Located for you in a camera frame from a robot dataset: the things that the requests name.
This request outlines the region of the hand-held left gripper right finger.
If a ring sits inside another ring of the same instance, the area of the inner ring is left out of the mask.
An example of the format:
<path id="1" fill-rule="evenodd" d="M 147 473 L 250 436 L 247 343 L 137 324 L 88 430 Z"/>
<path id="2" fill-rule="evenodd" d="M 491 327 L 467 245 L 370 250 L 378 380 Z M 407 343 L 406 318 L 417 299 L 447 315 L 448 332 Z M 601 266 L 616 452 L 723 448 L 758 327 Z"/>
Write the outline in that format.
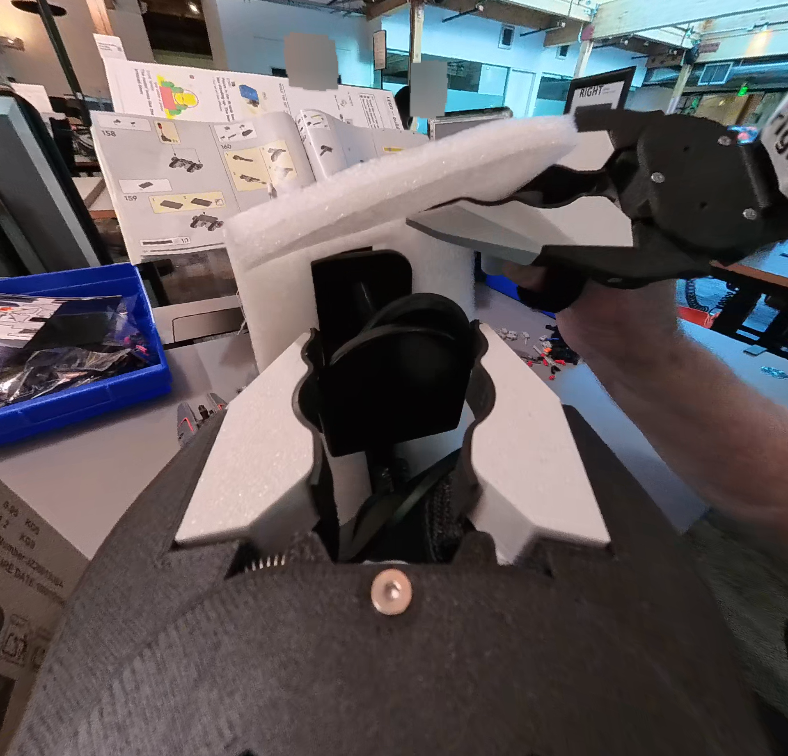
<path id="1" fill-rule="evenodd" d="M 610 535 L 561 401 L 491 327 L 479 328 L 493 399 L 470 435 L 480 486 L 470 522 L 493 538 L 502 564 L 542 538 L 606 548 Z"/>

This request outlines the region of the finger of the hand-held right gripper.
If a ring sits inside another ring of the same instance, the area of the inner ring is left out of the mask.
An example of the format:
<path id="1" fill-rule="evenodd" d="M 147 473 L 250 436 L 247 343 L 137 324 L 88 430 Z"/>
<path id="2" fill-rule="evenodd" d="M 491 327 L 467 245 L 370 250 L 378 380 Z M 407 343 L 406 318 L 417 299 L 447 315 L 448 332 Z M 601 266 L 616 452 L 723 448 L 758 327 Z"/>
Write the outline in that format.
<path id="1" fill-rule="evenodd" d="M 502 199 L 456 199 L 410 216 L 411 228 L 489 258 L 529 265 L 540 255 L 635 249 L 632 221 L 603 169 L 549 167 Z"/>

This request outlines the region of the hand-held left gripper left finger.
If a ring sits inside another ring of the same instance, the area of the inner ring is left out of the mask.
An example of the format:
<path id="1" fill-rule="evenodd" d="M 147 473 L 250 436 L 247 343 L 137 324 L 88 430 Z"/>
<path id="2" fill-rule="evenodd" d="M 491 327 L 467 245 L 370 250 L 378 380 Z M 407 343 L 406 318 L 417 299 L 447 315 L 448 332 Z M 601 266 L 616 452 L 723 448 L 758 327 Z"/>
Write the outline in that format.
<path id="1" fill-rule="evenodd" d="M 310 493 L 313 431 L 297 415 L 307 376 L 301 334 L 224 412 L 218 434 L 175 534 L 179 546 L 232 540 L 286 547 L 318 523 Z"/>

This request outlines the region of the white foam base block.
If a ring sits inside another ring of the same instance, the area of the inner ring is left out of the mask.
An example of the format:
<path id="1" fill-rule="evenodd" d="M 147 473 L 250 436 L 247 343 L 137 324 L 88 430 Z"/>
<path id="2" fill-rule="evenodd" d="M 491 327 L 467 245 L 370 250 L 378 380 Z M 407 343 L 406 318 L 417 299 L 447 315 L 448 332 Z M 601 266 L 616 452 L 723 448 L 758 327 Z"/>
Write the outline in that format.
<path id="1" fill-rule="evenodd" d="M 392 222 L 270 260 L 236 280 L 259 373 L 301 334 L 318 327 L 312 260 L 366 247 L 402 254 L 410 263 L 414 293 L 442 295 L 474 318 L 473 253 Z"/>

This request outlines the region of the white foam lid sheet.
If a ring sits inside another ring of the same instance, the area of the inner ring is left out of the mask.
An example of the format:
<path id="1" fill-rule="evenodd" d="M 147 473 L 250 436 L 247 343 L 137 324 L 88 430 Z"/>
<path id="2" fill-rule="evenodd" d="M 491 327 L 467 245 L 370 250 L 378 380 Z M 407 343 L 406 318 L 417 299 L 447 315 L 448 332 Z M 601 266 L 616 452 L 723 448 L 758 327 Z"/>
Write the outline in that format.
<path id="1" fill-rule="evenodd" d="M 578 144 L 570 116 L 509 119 L 357 164 L 228 220 L 224 241 L 231 267 L 240 280 L 291 252 L 448 201 L 502 199 Z"/>

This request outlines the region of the black packaged device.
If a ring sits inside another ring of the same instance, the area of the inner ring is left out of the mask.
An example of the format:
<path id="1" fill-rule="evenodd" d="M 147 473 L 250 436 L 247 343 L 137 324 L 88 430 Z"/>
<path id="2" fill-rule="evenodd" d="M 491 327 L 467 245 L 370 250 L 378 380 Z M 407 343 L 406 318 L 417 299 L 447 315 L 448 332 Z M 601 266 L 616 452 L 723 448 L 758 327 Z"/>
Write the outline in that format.
<path id="1" fill-rule="evenodd" d="M 318 327 L 295 401 L 319 438 L 314 530 L 334 561 L 443 564 L 472 530 L 459 449 L 414 473 L 397 446 L 458 428 L 481 358 L 479 323 L 415 293 L 401 253 L 356 249 L 310 265 Z"/>

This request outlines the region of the brown cardboard box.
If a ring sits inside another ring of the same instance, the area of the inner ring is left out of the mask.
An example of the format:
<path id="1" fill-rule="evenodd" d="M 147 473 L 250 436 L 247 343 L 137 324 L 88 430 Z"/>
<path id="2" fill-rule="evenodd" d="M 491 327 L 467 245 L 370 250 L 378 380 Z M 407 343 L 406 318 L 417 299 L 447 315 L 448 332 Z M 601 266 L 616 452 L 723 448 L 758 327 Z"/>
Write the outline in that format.
<path id="1" fill-rule="evenodd" d="M 20 683 L 41 664 L 87 559 L 1 484 L 1 671 Z"/>

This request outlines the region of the person's right forearm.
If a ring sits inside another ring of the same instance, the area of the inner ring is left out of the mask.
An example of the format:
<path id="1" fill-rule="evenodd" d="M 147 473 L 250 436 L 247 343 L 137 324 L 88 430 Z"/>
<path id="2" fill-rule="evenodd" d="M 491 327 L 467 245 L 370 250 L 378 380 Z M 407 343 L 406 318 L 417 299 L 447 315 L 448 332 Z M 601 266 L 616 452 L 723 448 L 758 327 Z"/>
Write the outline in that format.
<path id="1" fill-rule="evenodd" d="M 786 542 L 787 416 L 683 331 L 589 367 L 667 466 L 706 503 Z"/>

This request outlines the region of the scattered small lego pieces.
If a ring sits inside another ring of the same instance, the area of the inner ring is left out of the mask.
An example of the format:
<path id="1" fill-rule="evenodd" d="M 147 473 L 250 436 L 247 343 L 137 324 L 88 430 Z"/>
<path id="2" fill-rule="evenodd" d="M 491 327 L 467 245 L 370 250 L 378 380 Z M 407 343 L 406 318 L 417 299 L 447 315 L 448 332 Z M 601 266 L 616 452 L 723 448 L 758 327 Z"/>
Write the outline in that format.
<path id="1" fill-rule="evenodd" d="M 576 367 L 581 361 L 580 355 L 567 345 L 557 324 L 547 324 L 545 332 L 538 337 L 508 328 L 497 328 L 495 332 L 527 367 L 544 373 L 547 380 L 554 380 L 559 372 Z"/>

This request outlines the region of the wooden top desk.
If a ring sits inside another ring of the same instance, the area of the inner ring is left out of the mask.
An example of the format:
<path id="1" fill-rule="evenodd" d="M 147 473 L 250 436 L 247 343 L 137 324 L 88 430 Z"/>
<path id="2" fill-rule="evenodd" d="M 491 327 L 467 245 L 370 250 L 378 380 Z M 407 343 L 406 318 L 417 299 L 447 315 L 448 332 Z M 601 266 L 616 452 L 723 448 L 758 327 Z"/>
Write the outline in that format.
<path id="1" fill-rule="evenodd" d="M 774 272 L 767 269 L 766 265 L 739 262 L 722 266 L 714 263 L 712 277 L 732 286 L 735 293 L 714 319 L 712 329 L 742 343 L 750 343 L 781 355 L 787 340 L 786 262 L 780 267 L 783 268 L 781 271 Z M 744 324 L 761 297 L 769 298 L 776 304 L 777 315 L 763 332 L 756 333 L 745 328 Z"/>

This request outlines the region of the black white marker sign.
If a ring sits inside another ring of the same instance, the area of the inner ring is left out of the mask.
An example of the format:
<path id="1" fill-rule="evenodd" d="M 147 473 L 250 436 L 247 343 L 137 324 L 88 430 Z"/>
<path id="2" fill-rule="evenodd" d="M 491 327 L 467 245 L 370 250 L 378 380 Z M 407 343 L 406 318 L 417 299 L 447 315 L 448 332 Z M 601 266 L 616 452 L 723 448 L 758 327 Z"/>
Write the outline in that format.
<path id="1" fill-rule="evenodd" d="M 578 109 L 586 107 L 624 110 L 636 69 L 635 66 L 630 66 L 573 78 L 566 94 L 564 115 L 573 115 Z"/>

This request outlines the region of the white printed sheet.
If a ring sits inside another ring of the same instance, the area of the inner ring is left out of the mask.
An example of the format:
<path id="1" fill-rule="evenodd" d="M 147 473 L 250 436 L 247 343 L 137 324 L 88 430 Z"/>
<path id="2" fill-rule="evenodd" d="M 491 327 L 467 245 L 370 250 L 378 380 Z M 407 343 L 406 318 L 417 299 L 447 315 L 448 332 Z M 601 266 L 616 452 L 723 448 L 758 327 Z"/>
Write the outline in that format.
<path id="1" fill-rule="evenodd" d="M 1 345 L 23 347 L 65 304 L 60 298 L 2 295 Z"/>

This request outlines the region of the white instruction poster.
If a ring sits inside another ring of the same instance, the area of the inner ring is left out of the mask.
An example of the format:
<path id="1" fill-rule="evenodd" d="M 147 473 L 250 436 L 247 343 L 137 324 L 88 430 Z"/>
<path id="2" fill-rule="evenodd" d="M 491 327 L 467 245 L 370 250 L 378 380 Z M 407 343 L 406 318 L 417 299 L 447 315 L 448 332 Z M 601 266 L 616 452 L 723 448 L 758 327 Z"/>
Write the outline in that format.
<path id="1" fill-rule="evenodd" d="M 282 112 L 321 166 L 342 169 L 429 141 L 406 129 L 393 94 L 385 90 L 340 85 L 311 91 L 270 75 L 118 59 L 106 60 L 104 69 L 116 115 L 214 123 L 219 139 L 231 141 L 222 131 Z"/>

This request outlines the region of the grey equipment case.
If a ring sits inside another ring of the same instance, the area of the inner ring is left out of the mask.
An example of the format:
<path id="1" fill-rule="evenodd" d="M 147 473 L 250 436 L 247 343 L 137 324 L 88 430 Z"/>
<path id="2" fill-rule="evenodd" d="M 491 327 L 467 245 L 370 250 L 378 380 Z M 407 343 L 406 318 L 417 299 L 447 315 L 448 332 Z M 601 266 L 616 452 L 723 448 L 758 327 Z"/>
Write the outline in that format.
<path id="1" fill-rule="evenodd" d="M 1 97 L 2 276 L 109 265 L 110 253 L 40 113 Z"/>

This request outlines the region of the black pole stand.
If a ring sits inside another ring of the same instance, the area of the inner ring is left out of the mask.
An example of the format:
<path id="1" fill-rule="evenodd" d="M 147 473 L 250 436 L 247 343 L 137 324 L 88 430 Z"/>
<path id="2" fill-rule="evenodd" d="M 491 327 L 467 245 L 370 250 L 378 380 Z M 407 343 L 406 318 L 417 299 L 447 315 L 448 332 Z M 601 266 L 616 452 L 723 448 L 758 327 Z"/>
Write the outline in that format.
<path id="1" fill-rule="evenodd" d="M 92 126 L 90 110 L 87 107 L 84 92 L 76 75 L 76 71 L 74 70 L 73 63 L 65 48 L 65 44 L 55 21 L 55 16 L 52 13 L 50 3 L 48 0 L 32 0 L 31 2 L 25 2 L 25 4 L 27 4 L 25 10 L 30 14 L 35 14 L 43 24 L 46 35 L 55 52 L 57 61 L 60 64 L 60 67 L 64 73 L 64 77 L 72 91 L 76 107 L 80 113 L 80 119 L 82 120 L 84 126 L 90 128 Z"/>

